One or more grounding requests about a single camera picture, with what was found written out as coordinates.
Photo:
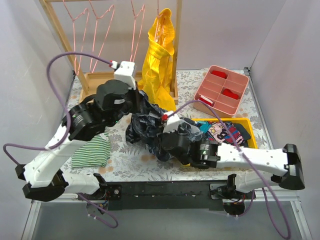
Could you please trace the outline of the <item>dark leaf-print shorts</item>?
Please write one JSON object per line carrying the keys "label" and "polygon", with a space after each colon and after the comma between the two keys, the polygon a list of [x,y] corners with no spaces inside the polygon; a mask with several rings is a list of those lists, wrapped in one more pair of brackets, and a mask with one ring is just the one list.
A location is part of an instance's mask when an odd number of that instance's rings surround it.
{"label": "dark leaf-print shorts", "polygon": [[[131,115],[131,121],[125,131],[125,139],[131,144],[143,143],[149,153],[157,158],[158,136],[163,134],[163,122],[161,117],[167,111],[158,104],[149,103],[147,94],[140,90],[143,95],[143,102],[140,112]],[[181,135],[188,135],[191,140],[196,142],[204,140],[205,134],[196,126],[196,123],[186,117],[181,117],[184,122],[179,125],[177,131]]]}

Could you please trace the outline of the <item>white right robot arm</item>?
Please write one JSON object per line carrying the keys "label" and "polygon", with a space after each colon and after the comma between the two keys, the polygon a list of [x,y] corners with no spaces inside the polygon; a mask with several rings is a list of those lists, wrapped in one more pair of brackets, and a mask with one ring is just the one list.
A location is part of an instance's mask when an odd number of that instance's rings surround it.
{"label": "white right robot arm", "polygon": [[175,158],[197,169],[252,169],[243,175],[233,173],[227,177],[226,185],[215,191],[225,198],[237,199],[271,186],[292,191],[305,189],[301,157],[294,144],[269,150],[237,147],[207,139],[191,140],[177,131],[161,134],[154,143],[155,155],[160,160]]}

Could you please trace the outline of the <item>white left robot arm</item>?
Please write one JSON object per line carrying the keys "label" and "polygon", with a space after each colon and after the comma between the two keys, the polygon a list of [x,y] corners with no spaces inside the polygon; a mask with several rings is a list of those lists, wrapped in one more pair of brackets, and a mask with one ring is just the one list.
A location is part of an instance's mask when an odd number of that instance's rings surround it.
{"label": "white left robot arm", "polygon": [[52,139],[28,164],[19,164],[16,174],[26,184],[27,199],[50,202],[64,193],[91,195],[95,200],[106,196],[106,181],[98,173],[77,175],[64,173],[61,167],[95,136],[113,127],[123,116],[140,109],[137,87],[112,79],[98,86],[65,115]]}

